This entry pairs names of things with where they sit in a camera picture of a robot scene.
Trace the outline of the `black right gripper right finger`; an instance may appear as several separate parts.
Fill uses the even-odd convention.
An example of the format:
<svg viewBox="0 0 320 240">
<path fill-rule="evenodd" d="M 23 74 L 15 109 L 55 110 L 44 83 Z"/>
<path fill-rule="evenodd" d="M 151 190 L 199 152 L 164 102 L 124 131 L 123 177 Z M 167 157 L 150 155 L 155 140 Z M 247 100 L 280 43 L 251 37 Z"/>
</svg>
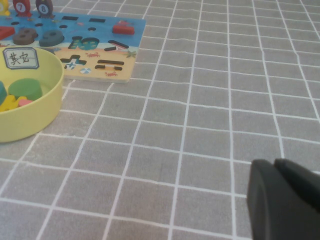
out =
<svg viewBox="0 0 320 240">
<path fill-rule="evenodd" d="M 307 204 L 320 211 L 320 176 L 301 165 L 285 159 L 275 159 L 274 167 L 293 191 Z"/>
</svg>

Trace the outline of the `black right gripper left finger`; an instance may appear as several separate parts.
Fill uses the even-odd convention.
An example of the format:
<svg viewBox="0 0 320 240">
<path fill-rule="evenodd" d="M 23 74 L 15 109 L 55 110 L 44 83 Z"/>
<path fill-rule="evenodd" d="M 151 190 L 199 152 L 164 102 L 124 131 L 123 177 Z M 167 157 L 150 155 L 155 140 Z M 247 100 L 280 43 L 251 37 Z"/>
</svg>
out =
<svg viewBox="0 0 320 240">
<path fill-rule="evenodd" d="M 320 238 L 320 212 L 294 192 L 274 163 L 252 162 L 246 199 L 253 239 Z"/>
</svg>

